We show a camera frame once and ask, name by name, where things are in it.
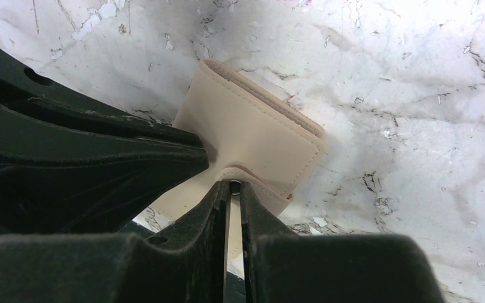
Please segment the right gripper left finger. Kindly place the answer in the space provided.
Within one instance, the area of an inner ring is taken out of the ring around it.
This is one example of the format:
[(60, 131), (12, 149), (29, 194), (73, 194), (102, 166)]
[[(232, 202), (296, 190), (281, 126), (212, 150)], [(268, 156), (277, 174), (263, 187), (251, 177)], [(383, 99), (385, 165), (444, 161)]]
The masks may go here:
[(229, 183), (159, 233), (0, 236), (0, 302), (222, 302)]

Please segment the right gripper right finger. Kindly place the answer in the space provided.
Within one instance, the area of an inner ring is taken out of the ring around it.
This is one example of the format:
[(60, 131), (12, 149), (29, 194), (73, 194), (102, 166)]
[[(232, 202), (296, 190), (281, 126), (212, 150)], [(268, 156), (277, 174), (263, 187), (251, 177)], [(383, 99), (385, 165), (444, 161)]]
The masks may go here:
[(427, 257), (397, 234), (298, 235), (239, 189), (248, 302), (443, 302)]

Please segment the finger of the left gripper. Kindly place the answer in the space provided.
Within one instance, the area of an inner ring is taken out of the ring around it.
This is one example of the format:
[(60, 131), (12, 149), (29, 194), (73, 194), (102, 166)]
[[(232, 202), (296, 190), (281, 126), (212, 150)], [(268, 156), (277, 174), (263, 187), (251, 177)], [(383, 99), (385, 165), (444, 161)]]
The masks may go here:
[(184, 131), (71, 128), (0, 107), (0, 235), (116, 232), (208, 166)]
[(82, 95), (37, 74), (1, 49), (0, 107), (90, 133), (201, 146), (195, 134), (133, 116)]

